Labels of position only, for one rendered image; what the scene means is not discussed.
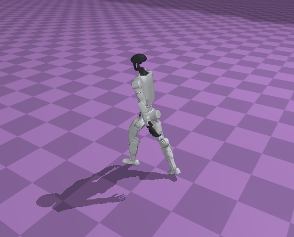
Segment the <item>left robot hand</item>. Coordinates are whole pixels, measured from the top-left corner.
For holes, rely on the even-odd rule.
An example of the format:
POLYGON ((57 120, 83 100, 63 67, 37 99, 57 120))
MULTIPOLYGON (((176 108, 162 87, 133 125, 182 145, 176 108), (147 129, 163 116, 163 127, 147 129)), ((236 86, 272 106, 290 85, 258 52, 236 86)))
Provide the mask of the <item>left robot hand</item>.
POLYGON ((149 132, 150 132, 154 137, 159 137, 159 136, 161 136, 161 134, 159 135, 159 134, 155 131, 155 129, 152 127, 153 125, 152 125, 151 121, 148 121, 148 124, 149 124, 149 126, 147 126, 147 128, 148 128, 149 132))

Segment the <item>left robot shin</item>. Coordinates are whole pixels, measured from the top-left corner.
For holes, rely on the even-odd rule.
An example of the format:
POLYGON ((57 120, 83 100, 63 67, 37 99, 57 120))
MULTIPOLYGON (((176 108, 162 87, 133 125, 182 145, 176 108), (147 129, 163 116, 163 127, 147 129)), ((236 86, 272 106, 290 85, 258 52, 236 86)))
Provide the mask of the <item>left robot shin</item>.
POLYGON ((137 145, 138 144, 135 141, 132 141, 131 143, 129 143, 129 141, 128 141, 128 148, 129 148, 130 158, 131 158, 132 162, 135 161, 135 157, 136 157, 136 154, 138 152, 138 146, 137 145))

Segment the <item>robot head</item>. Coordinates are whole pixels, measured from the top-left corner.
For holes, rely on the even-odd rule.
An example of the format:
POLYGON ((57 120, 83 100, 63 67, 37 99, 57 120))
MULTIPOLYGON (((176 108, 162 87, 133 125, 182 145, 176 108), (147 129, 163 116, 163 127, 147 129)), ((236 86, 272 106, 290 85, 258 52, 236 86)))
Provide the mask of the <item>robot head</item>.
POLYGON ((149 72, 145 71, 144 67, 140 67, 139 65, 146 60, 147 60, 147 57, 144 54, 140 54, 140 53, 132 56, 131 58, 131 62, 133 63, 134 69, 136 71, 139 71, 140 76, 146 76, 149 74, 149 72), (136 68, 136 63, 137 63, 137 68, 136 68))

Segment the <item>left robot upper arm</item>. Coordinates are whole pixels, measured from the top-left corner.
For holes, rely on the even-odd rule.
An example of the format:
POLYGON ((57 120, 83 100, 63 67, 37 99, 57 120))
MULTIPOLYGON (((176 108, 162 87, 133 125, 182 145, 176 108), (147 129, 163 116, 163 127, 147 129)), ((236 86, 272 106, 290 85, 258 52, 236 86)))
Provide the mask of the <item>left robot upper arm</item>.
POLYGON ((139 102, 143 102, 146 106, 146 100, 142 91, 142 82, 140 79, 135 79, 132 82, 132 88, 136 93, 137 98, 140 100, 139 102))

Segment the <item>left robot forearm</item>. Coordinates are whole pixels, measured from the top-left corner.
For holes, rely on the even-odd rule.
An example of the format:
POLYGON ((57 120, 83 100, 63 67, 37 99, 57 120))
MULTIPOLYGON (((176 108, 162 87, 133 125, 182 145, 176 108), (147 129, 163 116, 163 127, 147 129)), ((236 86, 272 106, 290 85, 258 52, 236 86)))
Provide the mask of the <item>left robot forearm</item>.
POLYGON ((138 103, 138 107, 142 113, 142 117, 143 117, 143 120, 145 122, 145 125, 146 126, 149 126, 148 124, 148 121, 151 121, 150 120, 150 117, 149 117, 149 114, 148 114, 148 109, 146 108, 145 104, 143 102, 139 102, 138 103))

